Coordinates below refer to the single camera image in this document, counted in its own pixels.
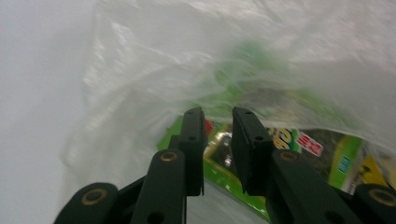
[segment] transparent plastic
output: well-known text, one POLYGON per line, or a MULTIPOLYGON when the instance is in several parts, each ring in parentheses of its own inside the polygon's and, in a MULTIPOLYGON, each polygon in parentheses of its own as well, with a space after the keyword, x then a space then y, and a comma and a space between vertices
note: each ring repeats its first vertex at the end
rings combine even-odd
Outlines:
MULTIPOLYGON (((356 135, 394 157, 395 12, 386 0, 100 0, 84 76, 90 113, 63 154, 65 196, 144 175, 166 127, 194 106, 221 122, 238 105, 266 127, 356 135)), ((220 223, 209 210, 255 223, 206 202, 190 223, 220 223)))

